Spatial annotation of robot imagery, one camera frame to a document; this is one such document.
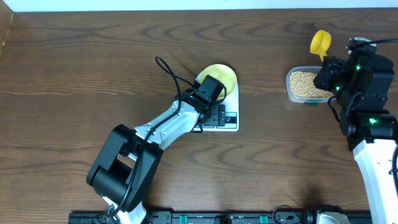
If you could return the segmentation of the yellow measuring scoop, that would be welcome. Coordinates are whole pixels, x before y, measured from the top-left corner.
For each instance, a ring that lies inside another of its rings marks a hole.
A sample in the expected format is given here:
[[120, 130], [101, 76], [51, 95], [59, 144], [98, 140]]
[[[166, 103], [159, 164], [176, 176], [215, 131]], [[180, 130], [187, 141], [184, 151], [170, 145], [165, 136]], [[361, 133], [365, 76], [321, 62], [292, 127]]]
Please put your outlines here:
[[325, 30], [319, 30], [312, 39], [310, 44], [310, 53], [318, 55], [323, 62], [324, 57], [327, 56], [326, 51], [331, 45], [331, 35]]

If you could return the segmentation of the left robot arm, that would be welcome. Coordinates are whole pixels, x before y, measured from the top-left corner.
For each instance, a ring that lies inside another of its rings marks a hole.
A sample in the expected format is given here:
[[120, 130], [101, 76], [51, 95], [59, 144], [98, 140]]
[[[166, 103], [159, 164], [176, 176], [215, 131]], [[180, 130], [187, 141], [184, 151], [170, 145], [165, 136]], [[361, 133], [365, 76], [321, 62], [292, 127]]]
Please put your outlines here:
[[191, 88], [178, 92], [171, 107], [154, 120], [133, 129], [120, 124], [109, 134], [88, 172], [86, 182], [109, 207], [96, 220], [142, 223], [142, 204], [164, 150], [181, 135], [195, 132], [223, 100], [225, 87]]

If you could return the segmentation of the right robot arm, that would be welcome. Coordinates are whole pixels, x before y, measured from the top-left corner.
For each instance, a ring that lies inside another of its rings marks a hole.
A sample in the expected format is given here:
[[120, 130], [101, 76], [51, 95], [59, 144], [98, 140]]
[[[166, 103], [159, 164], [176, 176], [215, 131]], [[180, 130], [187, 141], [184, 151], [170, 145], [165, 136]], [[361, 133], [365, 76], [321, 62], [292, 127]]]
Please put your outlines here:
[[373, 223], [397, 223], [397, 118], [384, 107], [394, 64], [377, 44], [350, 39], [348, 58], [326, 56], [313, 83], [341, 107], [333, 114], [361, 171]]

